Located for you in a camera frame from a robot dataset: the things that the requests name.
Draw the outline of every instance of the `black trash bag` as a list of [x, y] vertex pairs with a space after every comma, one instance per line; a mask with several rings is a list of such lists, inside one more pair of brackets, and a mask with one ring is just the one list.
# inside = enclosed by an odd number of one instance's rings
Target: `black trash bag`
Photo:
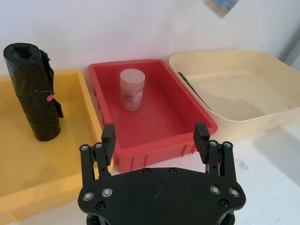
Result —
[[60, 133], [61, 105], [53, 98], [53, 70], [47, 53], [38, 47], [15, 43], [3, 52], [15, 93], [39, 141], [49, 141]]

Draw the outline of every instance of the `cream plastic bin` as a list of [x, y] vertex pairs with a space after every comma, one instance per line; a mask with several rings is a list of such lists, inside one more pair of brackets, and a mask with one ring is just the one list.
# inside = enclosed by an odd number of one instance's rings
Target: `cream plastic bin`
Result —
[[216, 140], [300, 121], [300, 73], [271, 55], [196, 52], [174, 55], [170, 65], [186, 77], [202, 100], [176, 73], [217, 123]]

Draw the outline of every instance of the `red plastic bin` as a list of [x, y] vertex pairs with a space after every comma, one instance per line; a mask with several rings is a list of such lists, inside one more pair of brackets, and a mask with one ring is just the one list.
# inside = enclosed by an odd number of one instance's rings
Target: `red plastic bin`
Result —
[[[120, 106], [120, 73], [135, 68], [145, 73], [141, 108], [127, 112]], [[115, 163], [120, 172], [184, 156], [196, 151], [195, 123], [210, 134], [217, 125], [162, 60], [106, 62], [89, 66], [102, 123], [114, 123]]]

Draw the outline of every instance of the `jar lid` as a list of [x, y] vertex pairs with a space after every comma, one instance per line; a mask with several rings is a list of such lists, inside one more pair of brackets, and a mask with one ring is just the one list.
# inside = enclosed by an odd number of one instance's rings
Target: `jar lid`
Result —
[[120, 86], [127, 90], [144, 88], [145, 74], [138, 69], [125, 69], [120, 74]]

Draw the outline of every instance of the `table surface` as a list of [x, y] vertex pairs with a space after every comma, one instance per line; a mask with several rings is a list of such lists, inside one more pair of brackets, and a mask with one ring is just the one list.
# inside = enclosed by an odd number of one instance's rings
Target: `table surface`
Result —
[[[235, 212], [235, 224], [300, 224], [300, 124], [262, 132], [233, 144], [237, 180], [247, 197], [244, 208]], [[204, 171], [197, 153], [151, 167]], [[10, 225], [84, 225], [85, 220], [86, 214], [73, 201]]]

